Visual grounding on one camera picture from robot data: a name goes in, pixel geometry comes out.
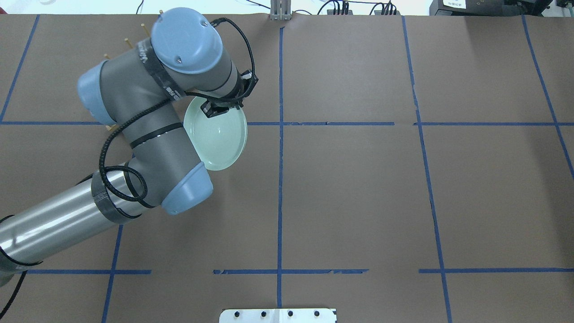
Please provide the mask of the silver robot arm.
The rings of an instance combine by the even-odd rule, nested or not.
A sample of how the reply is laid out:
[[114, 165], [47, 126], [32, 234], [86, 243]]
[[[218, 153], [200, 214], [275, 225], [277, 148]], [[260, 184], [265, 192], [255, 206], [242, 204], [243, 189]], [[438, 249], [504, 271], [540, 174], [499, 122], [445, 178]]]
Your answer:
[[179, 214], [213, 192], [199, 148], [173, 102], [205, 98], [208, 118], [240, 108], [256, 82], [238, 72], [216, 26], [190, 8], [158, 17], [150, 36], [78, 79], [78, 96], [103, 125], [117, 128], [103, 143], [98, 169], [81, 182], [1, 220], [1, 284], [45, 258], [160, 206]]

